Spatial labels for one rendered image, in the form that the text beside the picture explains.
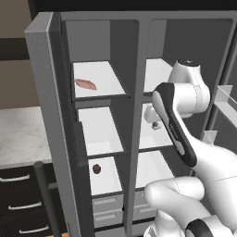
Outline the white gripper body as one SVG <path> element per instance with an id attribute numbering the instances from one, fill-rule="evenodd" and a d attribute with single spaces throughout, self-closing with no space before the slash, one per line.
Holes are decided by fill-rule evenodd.
<path id="1" fill-rule="evenodd" d="M 146 107 L 146 110 L 143 113 L 143 117 L 147 123 L 154 123 L 154 122 L 159 122 L 160 117 L 156 113 L 155 109 L 153 108 L 152 105 L 148 105 Z"/>

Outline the white fridge shelf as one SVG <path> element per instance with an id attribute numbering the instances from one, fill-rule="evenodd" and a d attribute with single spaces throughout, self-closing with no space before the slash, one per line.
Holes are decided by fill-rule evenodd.
<path id="1" fill-rule="evenodd" d="M 166 128 L 161 120 L 157 123 L 158 128 L 156 130 L 152 128 L 151 123 L 145 120 L 144 114 L 146 109 L 151 105 L 151 103 L 143 104 L 139 143 L 140 149 L 172 145 L 172 141 L 169 139 Z"/>
<path id="2" fill-rule="evenodd" d="M 136 188 L 147 183 L 173 178 L 174 175 L 160 151 L 143 152 L 138 155 Z"/>
<path id="3" fill-rule="evenodd" d="M 167 82 L 171 71 L 172 66 L 162 58 L 147 59 L 143 91 L 150 93 L 161 82 Z"/>

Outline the grey fridge freezer cabinet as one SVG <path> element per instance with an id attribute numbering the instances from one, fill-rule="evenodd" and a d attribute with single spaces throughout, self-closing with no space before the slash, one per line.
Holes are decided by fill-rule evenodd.
<path id="1" fill-rule="evenodd" d="M 113 154 L 124 191 L 124 231 L 132 234 L 146 60 L 171 63 L 193 58 L 215 84 L 229 46 L 235 11 L 65 12 L 61 16 L 65 52 L 70 64 L 108 61 L 125 94 L 71 99 L 75 108 L 109 106 L 127 149 Z"/>

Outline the white freezer shelf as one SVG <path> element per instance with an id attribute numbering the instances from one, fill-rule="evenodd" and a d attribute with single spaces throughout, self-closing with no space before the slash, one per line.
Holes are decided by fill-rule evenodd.
<path id="1" fill-rule="evenodd" d="M 119 78 L 108 61 L 74 63 L 72 78 L 90 81 L 96 87 L 95 90 L 85 89 L 74 83 L 76 98 L 125 94 Z"/>
<path id="2" fill-rule="evenodd" d="M 81 108 L 87 156 L 108 156 L 127 152 L 109 106 Z"/>
<path id="3" fill-rule="evenodd" d="M 101 169 L 98 174 L 94 173 L 93 167 L 95 165 L 98 165 Z M 113 156 L 90 159 L 89 171 L 92 196 L 122 191 Z"/>

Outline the pink frozen steak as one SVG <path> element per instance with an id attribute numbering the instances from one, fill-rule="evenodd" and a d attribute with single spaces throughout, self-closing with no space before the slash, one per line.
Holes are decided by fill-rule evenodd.
<path id="1" fill-rule="evenodd" d="M 88 89 L 88 90 L 96 90 L 96 85 L 91 81 L 76 79 L 75 82 L 81 88 Z"/>

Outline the grey fridge drawer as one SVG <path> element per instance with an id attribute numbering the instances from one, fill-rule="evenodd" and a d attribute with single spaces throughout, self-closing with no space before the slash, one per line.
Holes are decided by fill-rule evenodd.
<path id="1" fill-rule="evenodd" d="M 156 215 L 156 209 L 150 207 L 148 204 L 137 205 L 133 209 L 133 219 L 152 218 Z"/>
<path id="2" fill-rule="evenodd" d="M 137 191 L 134 196 L 135 206 L 146 206 L 143 191 Z"/>

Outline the grey freezer drawer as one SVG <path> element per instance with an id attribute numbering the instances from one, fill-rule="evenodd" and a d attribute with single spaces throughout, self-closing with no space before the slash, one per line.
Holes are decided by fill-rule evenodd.
<path id="1" fill-rule="evenodd" d="M 114 194 L 92 199 L 94 213 L 123 208 L 123 195 Z"/>
<path id="2" fill-rule="evenodd" d="M 120 224 L 122 222 L 123 211 L 121 209 L 110 210 L 94 214 L 94 226 L 101 228 Z"/>

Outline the grey fridge door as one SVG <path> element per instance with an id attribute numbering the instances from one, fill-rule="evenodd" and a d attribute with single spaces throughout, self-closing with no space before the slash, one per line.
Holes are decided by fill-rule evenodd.
<path id="1" fill-rule="evenodd" d="M 237 19 L 233 22 L 229 46 L 225 52 L 217 82 L 212 93 L 211 104 L 207 110 L 204 131 L 217 131 L 213 144 L 230 149 L 237 154 L 237 128 L 220 112 L 215 105 L 219 85 L 231 85 L 231 97 L 237 102 Z"/>

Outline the grey freezer door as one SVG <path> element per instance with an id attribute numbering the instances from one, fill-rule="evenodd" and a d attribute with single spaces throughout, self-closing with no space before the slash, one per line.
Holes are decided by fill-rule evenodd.
<path id="1" fill-rule="evenodd" d="M 25 31 L 69 237 L 95 237 L 82 124 L 70 96 L 70 61 L 58 12 L 41 12 Z"/>

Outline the clear small door bin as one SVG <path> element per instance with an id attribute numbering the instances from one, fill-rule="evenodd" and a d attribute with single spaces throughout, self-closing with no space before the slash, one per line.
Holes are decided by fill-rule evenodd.
<path id="1" fill-rule="evenodd" d="M 213 144 L 216 140 L 217 134 L 217 131 L 204 131 L 203 141 L 205 143 Z"/>

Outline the clear large door bin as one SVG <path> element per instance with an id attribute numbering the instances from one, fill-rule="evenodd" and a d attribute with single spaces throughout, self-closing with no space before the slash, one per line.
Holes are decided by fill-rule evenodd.
<path id="1" fill-rule="evenodd" d="M 219 85 L 215 97 L 215 105 L 237 128 L 237 102 L 231 97 L 231 90 L 231 85 Z"/>

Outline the black overhead cabinet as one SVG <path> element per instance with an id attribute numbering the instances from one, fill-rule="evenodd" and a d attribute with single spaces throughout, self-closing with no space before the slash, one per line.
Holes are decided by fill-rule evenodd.
<path id="1" fill-rule="evenodd" d="M 44 11 L 237 10 L 237 0 L 28 0 Z"/>

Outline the black drawer front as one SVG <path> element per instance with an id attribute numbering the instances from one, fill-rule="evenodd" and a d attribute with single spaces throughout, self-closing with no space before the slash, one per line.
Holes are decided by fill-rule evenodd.
<path id="1" fill-rule="evenodd" d="M 40 189 L 33 166 L 0 169 L 1 178 L 16 178 L 25 176 L 27 174 L 31 175 L 31 178 L 29 180 L 5 183 L 0 182 L 0 194 L 6 195 L 8 193 L 19 191 L 39 192 Z"/>
<path id="2" fill-rule="evenodd" d="M 34 230 L 45 227 L 46 225 L 49 226 L 48 231 L 30 234 L 19 234 L 19 230 Z M 6 224 L 3 225 L 3 227 L 6 237 L 46 237 L 53 234 L 50 222 L 46 217 L 13 218 L 11 220 L 8 220 Z"/>
<path id="3" fill-rule="evenodd" d="M 8 210 L 8 206 L 25 206 L 34 204 L 37 202 L 42 202 L 42 206 L 23 209 L 23 210 Z M 2 217 L 13 217 L 19 214 L 29 214 L 36 211 L 44 210 L 44 201 L 39 192 L 32 191 L 28 192 L 15 192 L 8 193 L 6 195 L 0 195 L 0 215 Z"/>

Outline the black wall shelf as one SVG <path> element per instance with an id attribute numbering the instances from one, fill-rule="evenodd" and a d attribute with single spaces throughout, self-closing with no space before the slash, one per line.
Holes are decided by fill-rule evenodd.
<path id="1" fill-rule="evenodd" d="M 0 38 L 0 61 L 28 59 L 29 53 L 24 38 Z"/>

